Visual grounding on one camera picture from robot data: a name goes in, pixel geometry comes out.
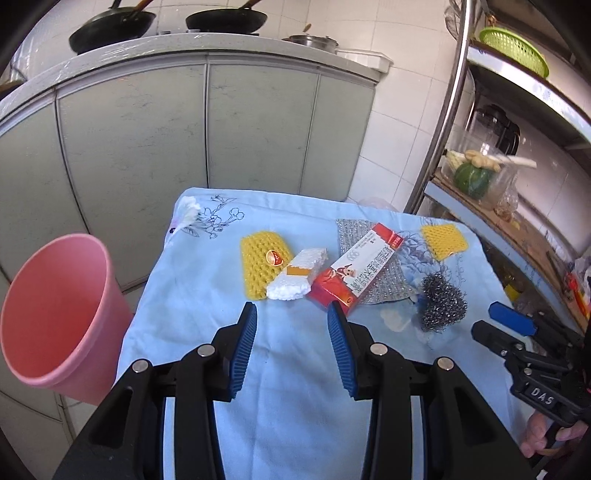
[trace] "red object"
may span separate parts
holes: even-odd
[[[0,317],[2,353],[23,383],[98,405],[115,381],[131,319],[105,246],[66,235],[14,278]]]
[[[377,223],[312,283],[308,296],[323,307],[338,300],[346,314],[371,285],[404,239]]]

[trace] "metal pole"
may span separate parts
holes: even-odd
[[[418,175],[417,182],[414,184],[408,203],[404,209],[405,213],[416,214],[423,201],[425,187],[427,182],[433,176],[447,137],[452,130],[453,119],[457,113],[457,107],[462,96],[464,81],[466,80],[468,47],[470,43],[470,31],[472,30],[472,18],[474,15],[474,1],[462,0],[462,17],[460,22],[460,31],[457,38],[456,55],[453,59],[452,74],[450,75],[447,92],[443,99],[443,106],[439,114],[439,120],[435,127],[435,133],[431,139],[427,156],[421,167],[421,173]]]

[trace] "wooden handle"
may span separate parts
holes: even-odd
[[[261,0],[248,0],[248,2],[246,2],[240,8],[252,8],[252,7],[254,7],[260,1]]]
[[[142,11],[144,8],[146,8],[149,4],[151,4],[154,0],[141,0],[140,3],[138,3],[135,7],[134,7],[134,12],[140,12]]]

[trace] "metal bolt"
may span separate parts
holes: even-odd
[[[143,358],[141,360],[136,360],[134,362],[133,365],[131,365],[131,369],[139,374],[141,372],[144,372],[148,367],[150,366],[150,364],[148,363],[147,360],[144,360]]]
[[[205,343],[197,348],[197,354],[199,356],[211,356],[216,352],[216,349],[213,345],[209,343]]]
[[[454,363],[451,358],[442,356],[439,360],[437,360],[437,365],[439,368],[443,368],[444,370],[451,370],[454,366]]]
[[[383,343],[373,343],[371,347],[369,347],[369,351],[372,352],[374,355],[386,355],[388,353],[388,347],[385,346]]]

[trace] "tile floor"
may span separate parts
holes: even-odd
[[[134,313],[143,292],[144,286],[141,286],[140,288],[129,292],[125,296],[125,300],[127,300],[129,307]],[[89,405],[88,403],[73,400],[72,398],[66,399],[66,413],[70,417],[72,427],[74,428],[74,434],[78,435],[80,433],[82,427],[84,427],[95,410],[96,407],[94,405]]]

